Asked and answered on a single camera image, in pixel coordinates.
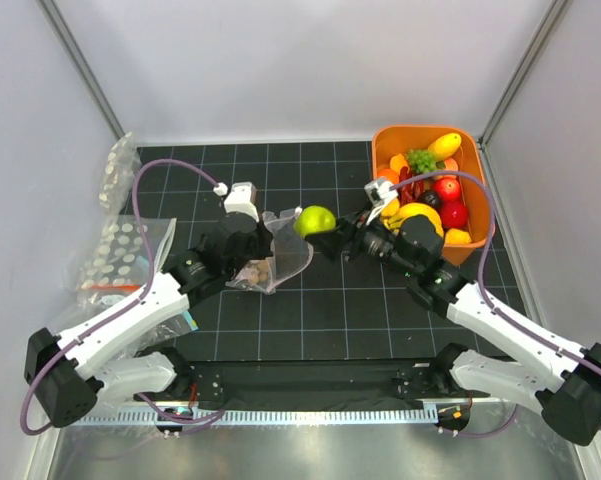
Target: green apple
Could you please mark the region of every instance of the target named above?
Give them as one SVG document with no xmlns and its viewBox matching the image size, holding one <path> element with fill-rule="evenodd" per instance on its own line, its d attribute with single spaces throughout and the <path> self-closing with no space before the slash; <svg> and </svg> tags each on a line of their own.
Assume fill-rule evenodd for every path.
<svg viewBox="0 0 601 480">
<path fill-rule="evenodd" d="M 328 232 L 336 228 L 336 217 L 327 208 L 312 205 L 302 210 L 293 229 L 302 238 L 313 233 Z"/>
</svg>

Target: red chili pepper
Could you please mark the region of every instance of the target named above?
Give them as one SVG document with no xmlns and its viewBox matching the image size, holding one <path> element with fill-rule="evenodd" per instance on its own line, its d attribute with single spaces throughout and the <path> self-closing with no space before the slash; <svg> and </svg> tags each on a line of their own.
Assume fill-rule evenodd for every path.
<svg viewBox="0 0 601 480">
<path fill-rule="evenodd" d="M 409 167 L 402 167 L 400 170 L 400 181 L 403 182 L 413 175 Z M 398 190 L 398 194 L 400 197 L 400 205 L 406 205 L 407 203 L 413 202 L 413 195 L 411 194 L 411 185 L 405 185 L 404 187 L 400 187 Z"/>
<path fill-rule="evenodd" d="M 418 180 L 411 185 L 413 185 L 413 198 L 417 200 L 420 194 L 424 192 L 424 180 Z"/>
</svg>

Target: red apple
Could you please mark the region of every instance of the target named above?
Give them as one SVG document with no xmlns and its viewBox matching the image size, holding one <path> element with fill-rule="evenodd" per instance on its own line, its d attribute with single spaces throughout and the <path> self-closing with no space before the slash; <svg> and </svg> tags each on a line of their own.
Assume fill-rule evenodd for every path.
<svg viewBox="0 0 601 480">
<path fill-rule="evenodd" d="M 469 209 L 462 202 L 448 202 L 440 208 L 440 220 L 442 220 L 442 227 L 445 230 L 464 228 L 468 219 Z"/>
<path fill-rule="evenodd" d="M 443 202 L 454 202 L 460 200 L 462 196 L 462 189 L 460 188 L 460 182 L 455 178 L 441 178 L 433 182 L 431 189 L 438 194 Z"/>
</svg>

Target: clear plastic bag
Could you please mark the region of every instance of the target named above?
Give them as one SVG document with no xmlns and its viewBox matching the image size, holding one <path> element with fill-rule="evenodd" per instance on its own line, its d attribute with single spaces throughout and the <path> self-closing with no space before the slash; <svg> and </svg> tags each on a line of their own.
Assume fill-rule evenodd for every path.
<svg viewBox="0 0 601 480">
<path fill-rule="evenodd" d="M 265 227 L 273 234 L 273 257 L 249 262 L 227 286 L 272 294 L 276 287 L 309 266 L 313 247 L 293 229 L 300 209 L 284 210 L 280 217 L 264 212 Z"/>
<path fill-rule="evenodd" d="M 105 212 L 114 215 L 122 210 L 140 166 L 134 135 L 129 132 L 116 142 L 107 157 L 98 195 Z"/>
<path fill-rule="evenodd" d="M 142 219 L 158 272 L 167 259 L 175 235 L 175 219 Z M 71 289 L 76 301 L 50 325 L 58 333 L 98 315 L 141 288 L 149 278 L 149 262 L 135 217 L 111 216 L 93 251 L 86 255 Z M 162 322 L 129 344 L 114 358 L 129 358 L 158 342 L 197 329 L 185 312 Z"/>
</svg>

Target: green grapes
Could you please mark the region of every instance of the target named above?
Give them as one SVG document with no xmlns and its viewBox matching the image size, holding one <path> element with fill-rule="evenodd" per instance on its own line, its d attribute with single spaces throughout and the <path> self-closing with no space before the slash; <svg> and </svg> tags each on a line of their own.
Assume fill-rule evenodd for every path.
<svg viewBox="0 0 601 480">
<path fill-rule="evenodd" d="M 417 174 L 438 170 L 436 159 L 428 150 L 409 150 L 407 161 L 411 170 Z"/>
</svg>

